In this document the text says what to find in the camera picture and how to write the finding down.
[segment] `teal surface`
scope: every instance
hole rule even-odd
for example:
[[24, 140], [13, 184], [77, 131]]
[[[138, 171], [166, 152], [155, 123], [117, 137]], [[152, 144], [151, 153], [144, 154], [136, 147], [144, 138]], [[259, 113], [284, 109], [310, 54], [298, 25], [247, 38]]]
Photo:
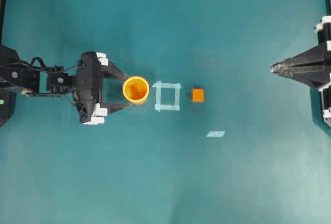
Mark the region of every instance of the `teal surface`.
[[324, 14], [324, 0], [7, 0], [3, 44], [21, 59], [68, 67], [100, 51], [182, 90], [180, 112], [155, 111], [152, 89], [99, 126], [64, 98], [18, 96], [0, 129], [0, 223], [330, 223], [314, 92], [269, 71], [317, 44]]

